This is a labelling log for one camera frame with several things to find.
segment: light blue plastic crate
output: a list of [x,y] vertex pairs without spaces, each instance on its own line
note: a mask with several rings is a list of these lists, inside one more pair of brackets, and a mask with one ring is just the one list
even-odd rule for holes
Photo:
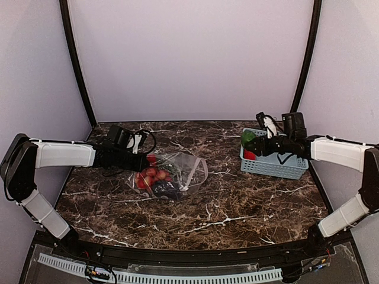
[[[257,136],[267,135],[266,131],[252,128],[244,128],[243,131],[252,131]],[[281,160],[284,160],[290,153],[280,155]],[[308,161],[297,156],[290,157],[285,164],[280,164],[277,154],[269,156],[255,157],[255,160],[247,160],[243,158],[243,147],[241,146],[240,157],[241,171],[248,173],[257,173],[259,175],[276,176],[285,179],[299,179],[308,169]]]

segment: marble surface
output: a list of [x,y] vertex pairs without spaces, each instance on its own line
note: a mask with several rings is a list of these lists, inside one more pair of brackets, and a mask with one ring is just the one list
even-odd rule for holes
[[[98,141],[111,125],[98,125],[89,140]],[[76,168],[57,210],[82,240],[168,250],[264,246],[306,238],[309,226],[327,216],[308,171],[300,180],[240,171],[239,136],[245,127],[258,128],[255,122],[118,125],[153,131],[155,153],[205,158],[209,177],[195,195],[173,202],[139,196],[125,183],[127,172],[108,176],[115,170]]]

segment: white wall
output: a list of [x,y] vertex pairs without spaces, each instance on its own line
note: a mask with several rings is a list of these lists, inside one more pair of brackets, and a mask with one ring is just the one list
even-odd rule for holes
[[[379,2],[323,1],[300,111],[309,134],[379,143]],[[334,208],[361,187],[362,175],[315,163]],[[379,215],[352,230],[370,283],[379,283]]]
[[[83,139],[90,126],[69,60],[59,1],[0,2],[0,160],[17,133]],[[37,171],[36,183],[55,202],[68,169]],[[18,283],[37,226],[0,185],[1,283]]]
[[313,0],[70,1],[98,121],[251,120],[290,109]]

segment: robotic arm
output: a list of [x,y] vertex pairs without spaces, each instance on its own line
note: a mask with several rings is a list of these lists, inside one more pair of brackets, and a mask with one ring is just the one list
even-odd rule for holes
[[282,115],[285,135],[278,135],[279,125],[263,112],[257,120],[267,129],[267,136],[255,137],[244,141],[243,147],[257,156],[272,153],[292,153],[298,157],[340,164],[363,173],[362,187],[348,202],[335,212],[311,226],[308,231],[307,254],[315,255],[317,248],[327,243],[327,238],[353,227],[379,209],[379,146],[357,143],[320,135],[307,137],[302,113]]
[[110,167],[142,171],[149,166],[147,154],[138,153],[146,130],[132,133],[113,125],[101,144],[74,141],[42,141],[18,134],[2,163],[0,176],[7,200],[17,205],[63,244],[78,238],[77,232],[55,211],[34,183],[35,169],[51,166]]

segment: clear plastic bag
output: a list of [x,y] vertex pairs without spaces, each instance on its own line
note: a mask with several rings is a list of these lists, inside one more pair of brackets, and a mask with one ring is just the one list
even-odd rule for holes
[[131,172],[127,183],[147,198],[182,200],[198,191],[208,178],[205,159],[184,154],[150,154],[150,167],[140,173]]

